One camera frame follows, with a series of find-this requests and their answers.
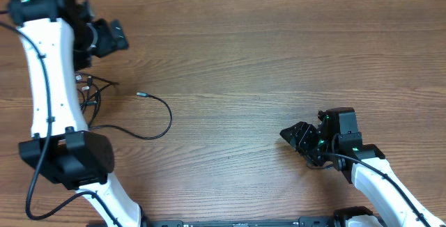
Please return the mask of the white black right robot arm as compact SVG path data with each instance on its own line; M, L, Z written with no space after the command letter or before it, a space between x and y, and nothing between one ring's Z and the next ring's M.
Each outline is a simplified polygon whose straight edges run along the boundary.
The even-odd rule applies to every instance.
M318 125L300 121L280 132L310 169L334 168L361 191L376 209L337 210L332 226L444 226L404 186L383 152L365 144L354 108L318 112Z

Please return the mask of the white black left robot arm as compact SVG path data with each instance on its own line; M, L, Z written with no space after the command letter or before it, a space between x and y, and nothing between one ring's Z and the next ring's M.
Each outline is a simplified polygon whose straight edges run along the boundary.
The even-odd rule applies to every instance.
M33 98L31 139L19 145L20 157L35 176L88 200L106 226L148 226L114 174L109 139L89 130L75 81L93 56L128 48L119 22L94 19L89 5L76 0L10 0L8 14L26 54Z

